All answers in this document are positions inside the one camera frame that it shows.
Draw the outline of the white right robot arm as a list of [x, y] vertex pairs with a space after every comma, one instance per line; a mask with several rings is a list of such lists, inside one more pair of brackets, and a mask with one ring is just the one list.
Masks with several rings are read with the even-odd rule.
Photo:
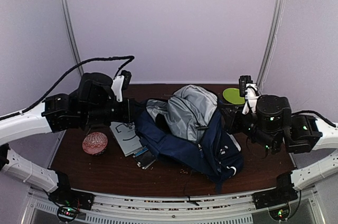
[[229, 134], [243, 133], [271, 154], [282, 145], [293, 154], [334, 150], [309, 166], [279, 175], [274, 189], [254, 193], [256, 209], [296, 200], [302, 189], [337, 173], [337, 123], [313, 110], [292, 112], [286, 97], [261, 95], [250, 76], [240, 76], [239, 95], [244, 104], [219, 105]]

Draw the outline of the navy blue student backpack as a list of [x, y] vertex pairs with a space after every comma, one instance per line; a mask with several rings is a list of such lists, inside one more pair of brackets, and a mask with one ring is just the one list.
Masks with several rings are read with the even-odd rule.
[[202, 173], [221, 193], [224, 182], [243, 168], [241, 146], [227, 133], [218, 96], [186, 85], [168, 100], [134, 104], [135, 132], [157, 160], [175, 161]]

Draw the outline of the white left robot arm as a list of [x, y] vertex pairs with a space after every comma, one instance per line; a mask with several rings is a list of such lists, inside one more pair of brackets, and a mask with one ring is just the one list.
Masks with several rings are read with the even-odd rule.
[[53, 201], [65, 205], [78, 202], [66, 174], [28, 161], [10, 148], [9, 143], [31, 135], [132, 122], [132, 105], [123, 97], [131, 77], [131, 72], [126, 70], [114, 78], [103, 73], [85, 73], [78, 89], [71, 94], [44, 98], [29, 111], [2, 118], [1, 171], [41, 188]]

